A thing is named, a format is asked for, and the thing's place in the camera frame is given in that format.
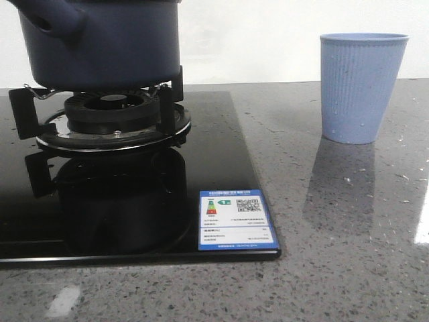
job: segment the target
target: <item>countertop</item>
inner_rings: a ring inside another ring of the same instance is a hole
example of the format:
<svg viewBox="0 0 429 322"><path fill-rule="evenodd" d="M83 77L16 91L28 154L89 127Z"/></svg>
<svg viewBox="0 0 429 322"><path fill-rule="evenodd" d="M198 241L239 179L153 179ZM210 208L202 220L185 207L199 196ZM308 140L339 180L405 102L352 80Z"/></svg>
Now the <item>countertop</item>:
<svg viewBox="0 0 429 322"><path fill-rule="evenodd" d="M186 86L231 94L282 257L1 270L0 321L428 321L428 89L398 80L353 146L321 138L320 83Z"/></svg>

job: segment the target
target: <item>label sticker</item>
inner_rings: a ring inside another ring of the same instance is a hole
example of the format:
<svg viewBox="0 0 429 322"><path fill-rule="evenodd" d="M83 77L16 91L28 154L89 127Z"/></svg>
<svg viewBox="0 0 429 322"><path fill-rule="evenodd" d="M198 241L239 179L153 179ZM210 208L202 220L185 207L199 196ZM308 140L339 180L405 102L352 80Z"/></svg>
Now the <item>label sticker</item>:
<svg viewBox="0 0 429 322"><path fill-rule="evenodd" d="M260 190L200 191L199 250L279 248Z"/></svg>

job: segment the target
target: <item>ribbed cup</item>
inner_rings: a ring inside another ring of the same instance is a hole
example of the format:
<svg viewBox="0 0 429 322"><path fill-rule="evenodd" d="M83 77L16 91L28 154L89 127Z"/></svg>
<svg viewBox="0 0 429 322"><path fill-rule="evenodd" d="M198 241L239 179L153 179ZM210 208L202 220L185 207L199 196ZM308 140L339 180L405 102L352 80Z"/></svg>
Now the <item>ribbed cup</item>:
<svg viewBox="0 0 429 322"><path fill-rule="evenodd" d="M377 139L408 36L321 35L322 133L350 144Z"/></svg>

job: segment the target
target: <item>black glass cooktop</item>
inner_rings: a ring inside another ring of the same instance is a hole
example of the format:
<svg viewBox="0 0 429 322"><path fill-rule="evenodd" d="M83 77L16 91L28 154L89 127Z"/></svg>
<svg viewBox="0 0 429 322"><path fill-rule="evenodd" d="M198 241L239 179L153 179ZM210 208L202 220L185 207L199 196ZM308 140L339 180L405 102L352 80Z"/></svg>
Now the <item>black glass cooktop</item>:
<svg viewBox="0 0 429 322"><path fill-rule="evenodd" d="M61 110L65 98L36 102L39 119ZM63 158L39 149L34 138L20 140L9 98L1 96L0 267L279 257L263 194L273 238L266 248L243 243L234 231L226 242L220 231L231 233L230 227L206 230L208 245L199 244L200 209L207 225L231 200L238 211L261 210L253 199L228 194L260 187L229 94L187 93L183 105L192 129L180 148ZM258 220L244 221L257 226ZM216 246L211 241L218 237Z"/></svg>

